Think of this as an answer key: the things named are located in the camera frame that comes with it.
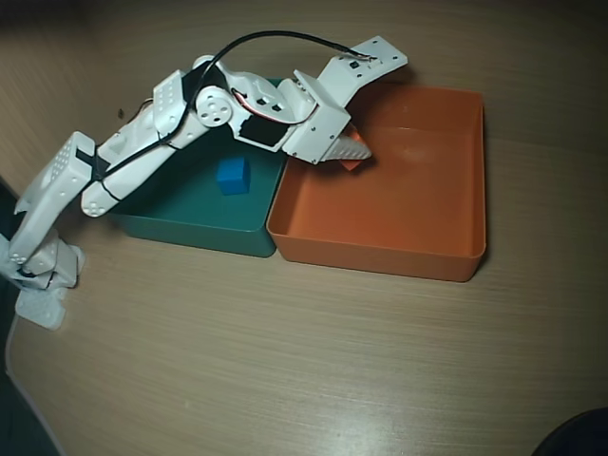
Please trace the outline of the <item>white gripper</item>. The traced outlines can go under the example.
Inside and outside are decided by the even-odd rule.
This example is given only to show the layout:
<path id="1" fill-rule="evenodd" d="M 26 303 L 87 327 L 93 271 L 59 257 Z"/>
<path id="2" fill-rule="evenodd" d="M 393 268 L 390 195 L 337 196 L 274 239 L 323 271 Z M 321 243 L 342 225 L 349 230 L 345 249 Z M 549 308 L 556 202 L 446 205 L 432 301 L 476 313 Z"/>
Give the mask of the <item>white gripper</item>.
<path id="1" fill-rule="evenodd" d="M 340 136 L 350 119 L 345 108 L 319 102 L 313 115 L 296 127 L 282 150 L 312 164 L 366 160 L 371 151 L 363 140 Z"/>

